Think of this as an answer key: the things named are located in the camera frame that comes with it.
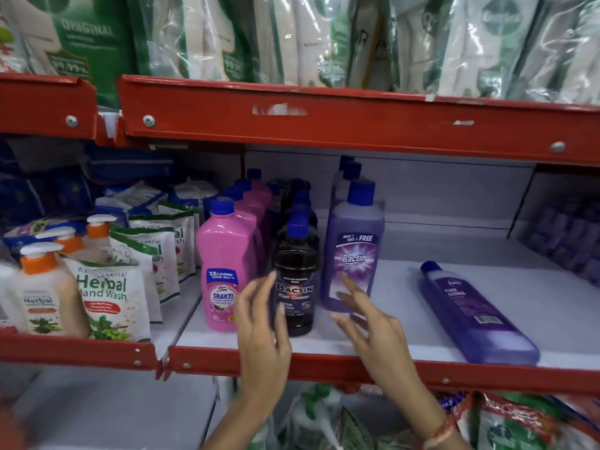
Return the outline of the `white hand wash refill pouch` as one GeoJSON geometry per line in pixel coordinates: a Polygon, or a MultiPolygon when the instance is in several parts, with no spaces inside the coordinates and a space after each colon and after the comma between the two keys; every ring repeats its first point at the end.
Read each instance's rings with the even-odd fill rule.
{"type": "Polygon", "coordinates": [[[175,231],[177,275],[183,283],[196,274],[193,244],[194,213],[182,204],[160,200],[157,204],[159,225],[175,231]]]}
{"type": "Polygon", "coordinates": [[[117,262],[137,263],[141,269],[150,324],[162,324],[160,297],[154,277],[154,258],[157,248],[135,240],[112,228],[109,231],[112,256],[117,262]]]}
{"type": "Polygon", "coordinates": [[[61,258],[76,280],[91,326],[99,341],[149,343],[151,322],[139,263],[100,263],[61,258]]]}
{"type": "Polygon", "coordinates": [[[175,223],[168,215],[136,215],[129,219],[128,237],[153,248],[154,280],[159,301],[180,296],[177,272],[175,223]]]}

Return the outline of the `person's left forearm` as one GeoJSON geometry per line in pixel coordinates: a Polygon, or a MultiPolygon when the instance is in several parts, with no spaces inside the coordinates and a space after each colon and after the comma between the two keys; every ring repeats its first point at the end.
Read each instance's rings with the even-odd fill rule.
{"type": "Polygon", "coordinates": [[[199,450],[245,450],[275,405],[259,397],[239,395],[199,450]]]}

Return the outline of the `small purple packet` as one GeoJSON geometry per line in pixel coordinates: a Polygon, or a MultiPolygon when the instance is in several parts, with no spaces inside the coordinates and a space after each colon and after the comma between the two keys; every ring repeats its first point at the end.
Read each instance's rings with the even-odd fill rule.
{"type": "Polygon", "coordinates": [[[438,393],[436,398],[446,413],[452,415],[456,422],[469,416],[475,405],[473,394],[468,392],[442,392],[438,393]]]}

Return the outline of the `white shelf board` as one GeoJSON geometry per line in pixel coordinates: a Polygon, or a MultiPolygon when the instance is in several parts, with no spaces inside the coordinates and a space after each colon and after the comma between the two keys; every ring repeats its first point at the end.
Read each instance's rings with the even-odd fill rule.
{"type": "Polygon", "coordinates": [[[51,367],[14,413],[32,450],[198,450],[214,401],[207,376],[51,367]]]}

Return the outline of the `green leaf print pouch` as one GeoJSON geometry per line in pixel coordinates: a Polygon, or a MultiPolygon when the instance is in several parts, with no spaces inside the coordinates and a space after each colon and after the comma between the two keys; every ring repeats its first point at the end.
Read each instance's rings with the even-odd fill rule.
{"type": "Polygon", "coordinates": [[[276,406],[245,450],[378,450],[376,439],[326,383],[300,390],[276,406]]]}

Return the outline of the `grey shelf bracket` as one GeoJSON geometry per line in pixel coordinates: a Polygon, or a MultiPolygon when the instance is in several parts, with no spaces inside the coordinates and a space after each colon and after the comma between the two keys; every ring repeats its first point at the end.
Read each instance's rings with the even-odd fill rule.
{"type": "Polygon", "coordinates": [[[536,163],[533,166],[533,168],[532,168],[532,171],[531,171],[531,173],[529,175],[529,179],[528,179],[527,184],[526,184],[526,186],[524,188],[524,191],[522,192],[522,196],[520,198],[520,201],[518,203],[517,209],[515,211],[514,218],[512,219],[512,223],[511,223],[511,225],[510,225],[510,227],[509,227],[509,229],[507,231],[507,234],[506,234],[506,239],[507,240],[512,239],[514,236],[518,236],[518,234],[521,231],[521,227],[520,227],[521,226],[521,222],[520,222],[521,221],[521,219],[520,219],[521,218],[521,214],[523,212],[524,205],[525,205],[526,200],[528,198],[528,194],[529,194],[530,188],[531,188],[532,183],[533,183],[533,181],[535,179],[536,173],[538,172],[539,166],[540,166],[540,163],[536,163]]]}

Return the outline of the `blue and yellow packet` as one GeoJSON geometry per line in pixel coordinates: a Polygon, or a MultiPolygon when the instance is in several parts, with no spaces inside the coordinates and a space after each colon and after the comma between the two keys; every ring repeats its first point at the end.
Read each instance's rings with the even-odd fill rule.
{"type": "Polygon", "coordinates": [[[46,232],[57,227],[73,227],[77,234],[84,234],[86,230],[86,219],[74,218],[42,218],[36,219],[21,226],[14,227],[3,234],[3,241],[13,257],[18,257],[19,250],[24,245],[37,241],[37,234],[46,232]]]}

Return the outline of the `long red shelf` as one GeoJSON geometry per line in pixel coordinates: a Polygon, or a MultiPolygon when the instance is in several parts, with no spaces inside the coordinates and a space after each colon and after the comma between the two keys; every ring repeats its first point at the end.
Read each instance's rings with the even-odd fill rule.
{"type": "Polygon", "coordinates": [[[130,138],[600,167],[600,106],[123,75],[130,138]]]}

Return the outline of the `blue and white pouch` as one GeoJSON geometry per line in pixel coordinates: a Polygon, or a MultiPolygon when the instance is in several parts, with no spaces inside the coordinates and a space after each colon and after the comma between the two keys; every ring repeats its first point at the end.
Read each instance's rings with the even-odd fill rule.
{"type": "Polygon", "coordinates": [[[188,181],[174,185],[169,191],[169,202],[191,207],[199,216],[202,225],[209,217],[210,202],[219,196],[219,191],[207,181],[188,181]]]}
{"type": "Polygon", "coordinates": [[[134,185],[104,187],[103,194],[94,203],[95,213],[116,217],[116,224],[128,227],[128,219],[137,215],[158,213],[158,202],[168,194],[139,181],[134,185]]]}

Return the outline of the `stack of dark blue packets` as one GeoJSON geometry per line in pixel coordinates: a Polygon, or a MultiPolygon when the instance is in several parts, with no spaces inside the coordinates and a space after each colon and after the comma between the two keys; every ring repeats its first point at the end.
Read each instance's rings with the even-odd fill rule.
{"type": "Polygon", "coordinates": [[[175,174],[171,154],[99,146],[73,138],[0,135],[0,227],[84,215],[105,189],[175,174]]]}

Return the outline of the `red and green pouch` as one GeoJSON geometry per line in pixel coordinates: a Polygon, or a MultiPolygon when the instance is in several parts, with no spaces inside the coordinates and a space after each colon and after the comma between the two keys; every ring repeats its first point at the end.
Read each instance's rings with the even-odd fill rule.
{"type": "Polygon", "coordinates": [[[600,450],[600,418],[529,393],[476,393],[463,430],[473,450],[600,450]]]}

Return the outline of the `person's right hand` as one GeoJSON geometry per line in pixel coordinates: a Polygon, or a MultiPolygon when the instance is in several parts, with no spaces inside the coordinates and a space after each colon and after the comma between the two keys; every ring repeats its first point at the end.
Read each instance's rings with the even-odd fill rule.
{"type": "Polygon", "coordinates": [[[375,306],[370,297],[342,273],[349,293],[339,293],[340,299],[354,315],[365,336],[365,343],[352,343],[367,372],[382,393],[397,407],[401,396],[424,387],[410,355],[400,322],[375,306]]]}

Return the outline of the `person's right forearm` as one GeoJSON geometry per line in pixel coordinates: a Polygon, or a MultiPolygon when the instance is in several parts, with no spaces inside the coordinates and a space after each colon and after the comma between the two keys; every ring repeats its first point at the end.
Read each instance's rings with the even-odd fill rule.
{"type": "Polygon", "coordinates": [[[420,387],[402,395],[398,408],[422,441],[421,450],[472,450],[434,395],[420,387]]]}

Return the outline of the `pink cleaner bottle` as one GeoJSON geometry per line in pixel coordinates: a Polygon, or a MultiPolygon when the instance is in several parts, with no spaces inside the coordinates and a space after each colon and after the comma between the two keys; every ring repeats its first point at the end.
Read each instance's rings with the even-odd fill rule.
{"type": "Polygon", "coordinates": [[[203,310],[213,331],[237,331],[236,297],[258,274],[256,229],[254,215],[237,210],[230,197],[217,197],[211,202],[211,216],[197,231],[203,310]]]}
{"type": "Polygon", "coordinates": [[[266,211],[271,205],[271,192],[262,185],[256,187],[256,183],[249,179],[237,179],[234,181],[236,189],[242,191],[242,203],[257,216],[261,223],[266,216],[266,211]]]}
{"type": "Polygon", "coordinates": [[[273,201],[273,194],[270,188],[262,181],[262,170],[259,168],[249,168],[246,172],[246,178],[251,183],[251,195],[268,209],[273,201]]]}
{"type": "Polygon", "coordinates": [[[234,207],[237,213],[244,212],[251,214],[256,219],[256,228],[253,233],[254,253],[256,255],[256,272],[257,276],[261,276],[265,270],[266,263],[266,248],[265,236],[263,235],[262,227],[265,222],[265,207],[260,200],[251,192],[251,184],[247,180],[236,181],[237,185],[229,186],[224,192],[225,197],[229,197],[234,201],[234,207]]]}

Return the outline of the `person's left hand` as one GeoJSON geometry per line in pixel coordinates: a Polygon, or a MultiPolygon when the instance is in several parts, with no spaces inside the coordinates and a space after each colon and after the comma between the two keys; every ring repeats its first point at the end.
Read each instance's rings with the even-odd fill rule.
{"type": "Polygon", "coordinates": [[[241,359],[241,395],[278,403],[288,380],[292,352],[275,344],[271,291],[277,273],[252,280],[235,300],[237,346],[241,359]]]}

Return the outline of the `row of green white pouches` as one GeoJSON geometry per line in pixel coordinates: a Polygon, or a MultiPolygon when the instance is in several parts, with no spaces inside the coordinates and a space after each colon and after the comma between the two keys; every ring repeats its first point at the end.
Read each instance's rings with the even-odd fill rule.
{"type": "Polygon", "coordinates": [[[600,106],[600,0],[0,0],[0,73],[600,106]]]}

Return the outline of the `stack of purple packets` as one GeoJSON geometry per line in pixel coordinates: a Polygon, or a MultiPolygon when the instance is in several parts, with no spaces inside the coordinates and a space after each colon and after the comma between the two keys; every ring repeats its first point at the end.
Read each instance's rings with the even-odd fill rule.
{"type": "Polygon", "coordinates": [[[518,240],[600,289],[600,197],[548,200],[518,240]]]}

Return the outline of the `short red shelf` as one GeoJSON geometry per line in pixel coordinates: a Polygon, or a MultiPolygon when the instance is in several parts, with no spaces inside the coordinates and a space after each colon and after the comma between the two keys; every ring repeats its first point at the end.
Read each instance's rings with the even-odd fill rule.
{"type": "Polygon", "coordinates": [[[74,77],[0,73],[0,134],[92,140],[114,146],[96,90],[74,77]]]}

